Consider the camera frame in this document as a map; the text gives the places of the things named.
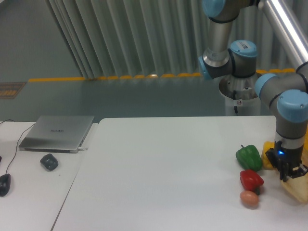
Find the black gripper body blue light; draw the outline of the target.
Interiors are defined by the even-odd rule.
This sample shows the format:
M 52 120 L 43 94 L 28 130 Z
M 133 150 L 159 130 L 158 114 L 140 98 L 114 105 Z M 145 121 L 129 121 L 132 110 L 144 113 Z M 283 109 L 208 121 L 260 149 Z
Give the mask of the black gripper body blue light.
M 303 151 L 303 145 L 299 148 L 290 149 L 284 146 L 283 141 L 275 141 L 274 148 L 270 148 L 266 152 L 270 163 L 280 171 L 280 163 L 287 162 L 289 164 L 289 171 L 299 167 L 302 164 L 301 156 Z

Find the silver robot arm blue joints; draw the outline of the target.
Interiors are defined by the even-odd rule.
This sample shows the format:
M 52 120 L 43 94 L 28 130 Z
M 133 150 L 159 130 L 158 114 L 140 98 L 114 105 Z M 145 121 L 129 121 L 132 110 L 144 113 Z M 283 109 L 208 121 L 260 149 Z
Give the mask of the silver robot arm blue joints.
M 296 69 L 294 74 L 257 77 L 255 44 L 228 43 L 233 21 L 250 6 L 266 16 Z M 308 38 L 291 8 L 283 0 L 204 0 L 202 7 L 210 20 L 208 47 L 198 59 L 204 78 L 231 76 L 247 83 L 276 117 L 275 141 L 286 149 L 301 147 L 308 123 Z

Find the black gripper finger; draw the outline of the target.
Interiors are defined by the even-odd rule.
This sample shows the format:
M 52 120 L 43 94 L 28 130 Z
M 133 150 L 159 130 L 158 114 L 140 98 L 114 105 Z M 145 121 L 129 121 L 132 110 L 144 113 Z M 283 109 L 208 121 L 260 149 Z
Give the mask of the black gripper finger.
M 280 163 L 280 180 L 287 182 L 289 173 L 289 164 L 287 162 Z
M 296 167 L 288 172 L 288 177 L 291 179 L 303 177 L 308 172 L 308 167 L 304 164 L 300 164 L 299 167 Z

